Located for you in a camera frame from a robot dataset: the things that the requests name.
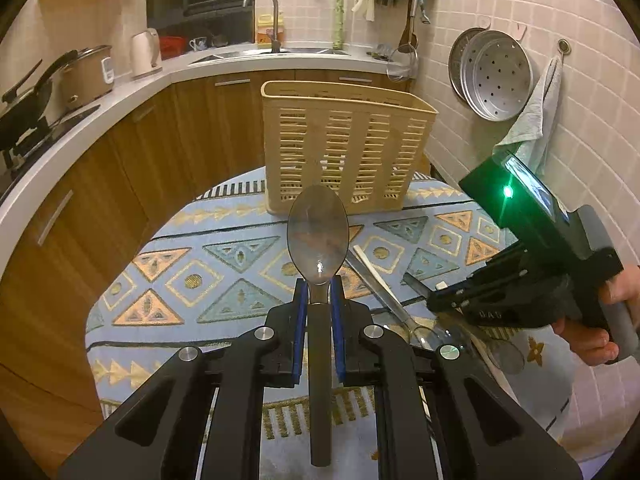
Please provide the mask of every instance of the basket rim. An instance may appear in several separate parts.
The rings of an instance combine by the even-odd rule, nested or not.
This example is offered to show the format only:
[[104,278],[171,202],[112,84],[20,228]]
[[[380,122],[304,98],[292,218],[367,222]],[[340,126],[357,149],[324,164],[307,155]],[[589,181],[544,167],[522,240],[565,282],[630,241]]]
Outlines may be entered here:
[[[262,87],[260,88],[260,94],[262,95],[262,97],[264,99],[268,99],[268,100],[298,99],[298,100],[304,100],[304,101],[308,101],[308,102],[314,102],[314,101],[327,102],[327,101],[331,101],[331,102],[336,102],[336,103],[364,103],[364,104],[375,104],[377,106],[386,107],[386,108],[392,108],[394,110],[409,110],[409,111],[415,111],[415,112],[418,112],[418,113],[421,113],[421,114],[430,114],[430,115],[434,115],[434,116],[439,115],[439,111],[437,111],[436,108],[431,106],[424,99],[421,99],[417,95],[414,95],[414,94],[409,94],[409,95],[411,97],[415,98],[415,99],[418,99],[418,101],[424,103],[424,105],[428,106],[430,109],[429,110],[421,110],[420,108],[393,105],[393,104],[388,104],[388,103],[372,103],[371,101],[362,101],[360,99],[338,99],[338,98],[332,98],[332,97],[268,95],[265,92],[264,89],[268,84],[270,84],[270,83],[282,83],[282,82],[295,83],[295,84],[297,84],[297,83],[314,83],[314,84],[322,84],[322,85],[353,86],[353,87],[357,87],[357,88],[363,88],[362,85],[352,85],[352,84],[348,84],[348,83],[334,83],[334,82],[329,82],[329,81],[293,81],[293,80],[284,81],[284,80],[273,80],[273,81],[266,81],[262,85]],[[378,87],[365,87],[365,88],[373,88],[375,90],[385,91],[385,92],[392,92],[392,93],[396,93],[396,94],[408,94],[408,92],[401,92],[399,90],[392,90],[390,88],[378,88]]]

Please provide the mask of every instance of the table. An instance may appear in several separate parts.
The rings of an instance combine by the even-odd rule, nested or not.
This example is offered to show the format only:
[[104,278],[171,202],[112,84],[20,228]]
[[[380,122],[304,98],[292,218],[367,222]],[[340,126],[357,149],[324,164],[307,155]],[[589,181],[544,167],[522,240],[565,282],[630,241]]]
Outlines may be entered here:
[[[185,206],[92,308],[87,355],[105,417],[181,347],[229,345],[260,326],[272,306],[290,301],[299,274],[287,251],[287,218],[267,213],[264,187],[262,168]],[[409,313],[426,325],[434,315],[402,282],[407,269],[432,288],[455,283],[515,241],[468,196],[420,173],[402,211],[351,216],[349,222],[351,246],[363,248]],[[348,266],[340,275],[347,298],[366,304],[374,322],[402,333]],[[511,386],[543,427],[561,434],[573,373],[566,343],[548,328],[495,329],[492,335],[511,338],[525,353],[526,370],[509,376]],[[265,389],[261,478],[377,477],[372,389],[345,388],[335,370],[333,376],[332,465],[310,465],[305,349],[300,384]]]

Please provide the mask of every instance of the cabinet handle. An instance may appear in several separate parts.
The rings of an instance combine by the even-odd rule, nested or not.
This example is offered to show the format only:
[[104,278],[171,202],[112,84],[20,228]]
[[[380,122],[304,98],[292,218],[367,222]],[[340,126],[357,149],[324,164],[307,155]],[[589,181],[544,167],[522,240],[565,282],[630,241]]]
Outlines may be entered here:
[[373,83],[373,79],[362,79],[359,77],[339,77],[340,81],[353,81],[355,83]]
[[220,83],[215,83],[214,86],[227,86],[227,85],[239,85],[241,83],[250,83],[250,79],[237,79],[235,81],[221,81]]
[[71,200],[71,197],[73,195],[74,190],[70,189],[66,196],[62,199],[62,202],[60,202],[60,204],[58,205],[58,208],[53,212],[53,215],[51,215],[51,218],[49,218],[47,225],[44,226],[44,229],[42,230],[40,237],[38,238],[38,245],[40,247],[44,245],[44,240],[46,240],[47,236],[49,236],[49,231],[51,231],[53,224],[56,223],[56,220],[60,216],[60,213],[62,213],[62,210],[69,203],[69,200]]
[[151,105],[149,108],[147,108],[146,110],[142,110],[139,113],[133,113],[133,115],[131,116],[133,119],[134,123],[139,123],[142,119],[144,119],[146,116],[148,116],[151,112],[153,112],[156,109],[156,105]]

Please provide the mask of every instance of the cup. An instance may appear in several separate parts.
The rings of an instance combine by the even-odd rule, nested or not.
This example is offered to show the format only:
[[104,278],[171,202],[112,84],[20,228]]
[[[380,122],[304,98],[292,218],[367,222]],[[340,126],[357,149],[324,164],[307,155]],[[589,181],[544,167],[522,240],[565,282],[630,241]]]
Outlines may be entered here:
[[202,38],[193,38],[189,42],[189,46],[191,47],[191,49],[194,52],[197,52],[199,50],[206,50],[207,49],[207,38],[204,37],[204,36]]

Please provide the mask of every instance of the finger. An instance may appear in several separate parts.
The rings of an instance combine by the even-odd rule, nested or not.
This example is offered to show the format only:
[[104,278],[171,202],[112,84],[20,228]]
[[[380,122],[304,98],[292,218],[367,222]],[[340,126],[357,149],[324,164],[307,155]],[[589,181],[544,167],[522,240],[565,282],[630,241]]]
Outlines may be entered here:
[[561,335],[564,332],[564,317],[561,317],[555,323],[551,324],[551,328],[554,330],[556,335]]
[[587,328],[582,323],[566,319],[560,337],[569,343],[573,352],[604,348],[609,342],[609,333],[602,328]]
[[640,268],[626,266],[620,274],[601,286],[598,293],[600,299],[607,304],[619,301],[640,303]]
[[589,366],[598,366],[607,363],[616,357],[620,349],[615,343],[607,343],[604,348],[594,348],[591,350],[583,350],[576,352],[578,357]]

